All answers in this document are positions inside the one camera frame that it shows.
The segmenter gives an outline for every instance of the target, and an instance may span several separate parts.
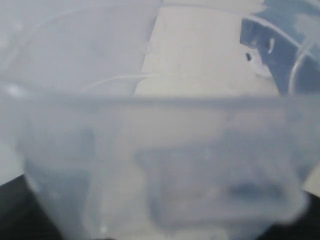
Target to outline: translucent plastic container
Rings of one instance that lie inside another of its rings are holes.
[[[295,94],[315,90],[318,10],[2,0],[0,137],[67,240],[254,239],[308,205],[320,97]]]

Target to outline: white surface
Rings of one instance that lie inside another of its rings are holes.
[[[22,174],[21,157],[0,141],[0,186]]]

